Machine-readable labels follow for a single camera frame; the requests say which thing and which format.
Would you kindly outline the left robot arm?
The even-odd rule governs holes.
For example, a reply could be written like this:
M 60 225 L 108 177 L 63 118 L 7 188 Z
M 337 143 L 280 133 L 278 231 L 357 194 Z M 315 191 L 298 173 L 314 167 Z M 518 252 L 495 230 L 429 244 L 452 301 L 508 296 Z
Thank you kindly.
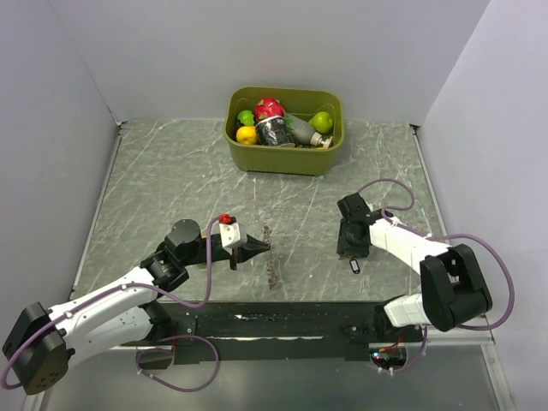
M 115 346 L 175 341 L 175 326 L 158 299 L 164 296 L 200 309 L 212 289 L 212 274 L 207 272 L 201 301 L 174 296 L 188 280 L 190 265 L 211 270 L 213 263 L 227 260 L 236 270 L 270 249 L 228 214 L 214 217 L 205 230 L 192 219 L 176 222 L 154 253 L 116 281 L 50 308 L 34 303 L 23 309 L 2 347 L 7 364 L 1 386 L 36 395 L 56 384 L 70 367 Z

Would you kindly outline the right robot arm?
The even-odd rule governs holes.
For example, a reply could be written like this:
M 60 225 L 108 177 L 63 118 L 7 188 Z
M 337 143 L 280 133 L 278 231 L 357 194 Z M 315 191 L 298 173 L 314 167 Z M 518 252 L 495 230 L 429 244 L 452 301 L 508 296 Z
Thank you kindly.
M 450 246 L 405 230 L 391 214 L 371 210 L 358 193 L 337 202 L 342 215 L 337 254 L 349 259 L 354 273 L 357 261 L 373 247 L 399 259 L 420 277 L 420 292 L 397 296 L 376 308 L 374 331 L 393 341 L 410 325 L 431 325 L 450 331 L 491 310 L 492 298 L 473 249 Z

